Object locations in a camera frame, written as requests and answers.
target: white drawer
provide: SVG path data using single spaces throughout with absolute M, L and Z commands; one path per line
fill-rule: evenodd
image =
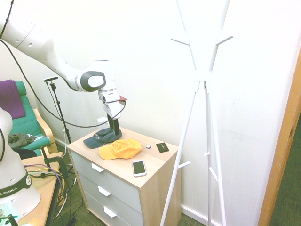
M 75 169 L 78 173 L 113 194 L 134 210 L 142 213 L 139 191 L 135 187 L 117 178 L 106 170 L 102 171 L 100 167 L 95 166 L 79 154 L 73 151 L 71 151 L 71 154 L 75 164 Z
M 143 225 L 142 214 L 126 205 L 124 202 L 110 194 L 110 191 L 103 191 L 97 184 L 87 179 L 85 176 L 79 173 L 79 178 L 82 187 L 86 193 L 100 202 L 102 205 L 109 208 L 111 211 L 116 213 L 121 219 L 126 221 L 131 226 Z
M 127 222 L 125 222 L 118 216 L 110 217 L 107 213 L 104 212 L 104 206 L 86 192 L 85 197 L 89 209 L 93 211 L 99 218 L 110 224 L 110 226 L 130 226 Z

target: floor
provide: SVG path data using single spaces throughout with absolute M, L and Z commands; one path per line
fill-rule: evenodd
M 301 120 L 287 159 L 269 226 L 301 225 Z
M 63 152 L 64 149 L 58 145 L 58 150 Z M 64 160 L 66 164 L 71 164 L 70 158 L 68 154 L 65 155 Z M 75 175 L 70 173 L 70 177 L 74 178 Z M 76 221 L 72 224 L 72 226 L 106 226 L 102 221 L 100 221 L 93 214 L 88 213 L 85 205 L 83 204 L 82 195 L 80 193 L 79 186 L 77 183 L 71 189 L 71 200 L 67 199 L 67 202 L 61 212 L 61 215 L 65 212 L 74 213 Z M 61 221 L 60 215 L 57 217 L 57 221 Z M 194 219 L 182 214 L 182 218 L 177 226 L 204 226 L 203 224 L 195 221 Z

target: white coat rack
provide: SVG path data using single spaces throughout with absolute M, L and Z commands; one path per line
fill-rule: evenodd
M 178 169 L 184 165 L 187 165 L 187 163 L 184 163 L 182 165 L 179 165 L 181 154 L 182 154 L 182 148 L 184 145 L 184 140 L 187 133 L 187 128 L 192 112 L 192 107 L 195 99 L 195 95 L 198 92 L 198 88 L 200 83 L 204 82 L 204 89 L 206 93 L 206 125 L 207 125 L 207 153 L 205 153 L 205 156 L 207 156 L 208 159 L 208 225 L 211 226 L 211 176 L 215 178 L 215 180 L 218 183 L 219 188 L 219 197 L 220 197 L 220 207 L 221 207 L 221 215 L 222 215 L 222 226 L 226 226 L 226 216 L 225 216 L 225 205 L 224 205 L 224 195 L 223 195 L 223 187 L 222 187 L 222 171 L 221 171 L 221 160 L 220 160 L 220 149 L 219 149 L 219 142 L 218 142 L 218 131 L 217 131 L 217 122 L 216 122 L 216 115 L 215 115 L 215 106 L 214 106 L 214 93 L 212 90 L 212 82 L 211 82 L 211 76 L 212 76 L 212 70 L 217 54 L 217 49 L 220 44 L 228 41 L 229 39 L 233 38 L 233 36 L 228 36 L 226 38 L 222 38 L 222 29 L 225 23 L 226 14 L 228 11 L 228 6 L 230 0 L 221 0 L 220 3 L 220 9 L 221 11 L 217 13 L 217 17 L 215 20 L 214 25 L 214 36 L 213 36 L 213 42 L 209 43 L 209 56 L 210 60 L 208 61 L 208 65 L 203 65 L 202 62 L 198 62 L 195 60 L 195 46 L 196 43 L 200 40 L 196 40 L 195 37 L 193 37 L 191 34 L 191 31 L 189 30 L 189 24 L 187 22 L 186 16 L 181 11 L 181 0 L 177 0 L 178 9 L 181 15 L 183 27 L 185 29 L 185 33 L 188 38 L 189 43 L 184 43 L 182 41 L 177 41 L 181 44 L 189 46 L 190 53 L 192 56 L 192 60 L 194 63 L 195 71 L 196 71 L 196 86 L 193 90 L 193 95 L 190 102 L 190 107 L 187 112 L 187 116 L 184 121 L 184 127 L 181 134 L 181 140 L 179 143 L 179 150 L 176 156 L 175 164 L 174 164 L 174 170 L 171 178 L 170 187 L 167 194 L 166 203 L 163 210 L 163 215 L 161 219 L 160 226 L 164 225 L 168 206 L 171 200 L 172 192 L 174 189 L 174 184 L 177 176 Z M 217 174 L 213 171 L 211 167 L 211 128 L 212 128 L 212 134 L 213 134 L 213 142 L 214 142 L 214 150 L 215 150 L 215 161 L 216 161 L 216 168 L 217 168 Z

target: nightstand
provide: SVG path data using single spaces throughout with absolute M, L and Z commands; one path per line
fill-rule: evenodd
M 96 131 L 67 146 L 86 207 L 109 226 L 159 226 L 178 147 L 166 143 L 169 151 L 160 153 L 156 144 L 163 141 L 120 129 L 120 139 L 141 143 L 142 150 L 134 158 L 103 160 L 99 148 L 90 149 L 83 143 Z M 134 177 L 135 160 L 144 160 L 146 176 Z M 164 225 L 176 226 L 180 219 L 179 169 Z

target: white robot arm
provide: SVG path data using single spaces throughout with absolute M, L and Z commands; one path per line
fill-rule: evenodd
M 0 31 L 2 31 L 10 5 L 0 0 Z M 103 109 L 110 120 L 110 127 L 119 132 L 120 95 L 114 82 L 111 64 L 106 60 L 95 60 L 85 69 L 76 69 L 62 60 L 54 50 L 51 36 L 37 23 L 11 11 L 2 40 L 27 56 L 43 63 L 62 77 L 75 91 L 93 92 L 98 90 Z
M 6 23 L 10 5 L 0 0 L 0 32 Z M 119 133 L 120 96 L 114 83 L 110 62 L 96 60 L 89 67 L 79 70 L 68 65 L 54 50 L 50 35 L 38 24 L 26 20 L 19 13 L 11 11 L 9 21 L 1 39 L 29 57 L 43 63 L 62 77 L 75 91 L 93 92 L 98 90 L 103 109 L 110 119 L 110 127 Z M 0 108 L 0 216 L 13 213 L 16 221 L 32 211 L 40 201 L 40 194 L 31 186 L 31 180 L 21 159 L 7 143 L 12 128 L 11 116 Z

